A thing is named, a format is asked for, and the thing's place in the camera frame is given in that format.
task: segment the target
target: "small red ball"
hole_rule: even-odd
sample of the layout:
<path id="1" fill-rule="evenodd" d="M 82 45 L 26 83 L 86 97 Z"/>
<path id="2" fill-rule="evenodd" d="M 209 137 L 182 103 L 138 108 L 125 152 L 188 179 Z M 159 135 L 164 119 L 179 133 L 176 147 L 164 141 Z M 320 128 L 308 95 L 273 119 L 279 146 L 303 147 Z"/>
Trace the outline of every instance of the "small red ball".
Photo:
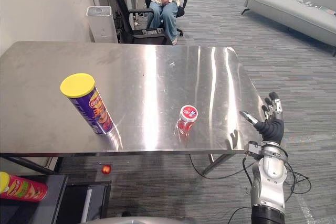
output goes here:
<path id="1" fill-rule="evenodd" d="M 110 165 L 104 165 L 101 169 L 101 172 L 104 174 L 109 174 L 112 170 L 112 167 Z"/>

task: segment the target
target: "pringles can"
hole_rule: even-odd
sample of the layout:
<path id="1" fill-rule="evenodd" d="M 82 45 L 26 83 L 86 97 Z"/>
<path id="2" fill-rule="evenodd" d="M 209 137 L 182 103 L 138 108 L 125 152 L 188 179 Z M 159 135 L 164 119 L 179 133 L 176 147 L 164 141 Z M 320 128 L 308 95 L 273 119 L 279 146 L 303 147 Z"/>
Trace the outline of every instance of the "pringles can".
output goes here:
<path id="1" fill-rule="evenodd" d="M 0 198 L 37 202 L 47 191 L 46 184 L 0 172 Z"/>
<path id="2" fill-rule="evenodd" d="M 181 108 L 180 119 L 177 122 L 177 128 L 180 134 L 188 134 L 194 125 L 198 116 L 197 109 L 194 106 L 186 105 Z"/>
<path id="3" fill-rule="evenodd" d="M 72 74 L 64 79 L 60 88 L 95 133 L 106 134 L 112 130 L 113 121 L 91 75 Z"/>

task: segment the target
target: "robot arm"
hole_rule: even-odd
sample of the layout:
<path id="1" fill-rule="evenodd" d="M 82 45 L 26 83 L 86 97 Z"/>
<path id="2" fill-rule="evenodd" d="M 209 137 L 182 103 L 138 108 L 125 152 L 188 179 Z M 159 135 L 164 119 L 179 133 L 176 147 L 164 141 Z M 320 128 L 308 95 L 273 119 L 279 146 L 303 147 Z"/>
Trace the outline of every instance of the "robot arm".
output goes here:
<path id="1" fill-rule="evenodd" d="M 281 148 L 284 135 L 281 101 L 275 92 L 266 98 L 263 106 L 265 122 L 241 111 L 240 114 L 262 135 L 262 143 L 249 142 L 245 153 L 256 160 L 253 165 L 251 187 L 252 224 L 285 224 L 285 200 L 283 183 L 287 177 L 285 163 L 287 152 Z"/>

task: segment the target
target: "black office chair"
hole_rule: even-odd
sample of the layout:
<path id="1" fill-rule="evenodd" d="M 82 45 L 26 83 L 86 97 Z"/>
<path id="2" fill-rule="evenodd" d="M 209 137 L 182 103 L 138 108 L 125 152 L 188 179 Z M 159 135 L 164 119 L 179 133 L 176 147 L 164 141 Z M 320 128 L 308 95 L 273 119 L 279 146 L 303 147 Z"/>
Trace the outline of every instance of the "black office chair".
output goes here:
<path id="1" fill-rule="evenodd" d="M 122 27 L 120 31 L 120 43 L 126 44 L 150 44 L 150 45 L 172 45 L 168 35 L 163 28 L 157 29 L 142 29 L 133 30 L 129 17 L 134 13 L 152 13 L 152 9 L 131 9 L 128 10 L 124 0 L 108 0 L 109 5 L 112 6 L 112 10 L 120 14 L 122 19 Z"/>
<path id="2" fill-rule="evenodd" d="M 180 6 L 178 7 L 178 9 L 177 9 L 177 14 L 176 14 L 176 18 L 181 17 L 181 16 L 184 15 L 184 8 L 185 8 L 185 6 L 187 5 L 187 1 L 188 1 L 188 0 L 184 0 L 184 1 L 183 1 L 183 6 L 180 5 Z M 146 2 L 146 6 L 147 6 L 147 8 L 149 8 L 149 5 L 151 4 L 151 0 L 145 0 L 145 2 Z M 177 31 L 180 32 L 180 36 L 183 36 L 183 31 L 182 31 L 181 29 L 177 29 Z"/>

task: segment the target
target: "gray sofa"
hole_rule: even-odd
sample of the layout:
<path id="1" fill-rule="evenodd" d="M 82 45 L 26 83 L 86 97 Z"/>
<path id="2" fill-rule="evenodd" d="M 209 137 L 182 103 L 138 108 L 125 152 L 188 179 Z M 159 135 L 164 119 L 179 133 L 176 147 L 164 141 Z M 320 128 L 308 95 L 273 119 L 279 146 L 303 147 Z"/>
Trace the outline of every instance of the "gray sofa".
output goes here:
<path id="1" fill-rule="evenodd" d="M 304 0 L 336 11 L 336 0 Z M 294 30 L 336 47 L 336 16 L 297 0 L 246 0 L 245 10 L 275 20 Z"/>

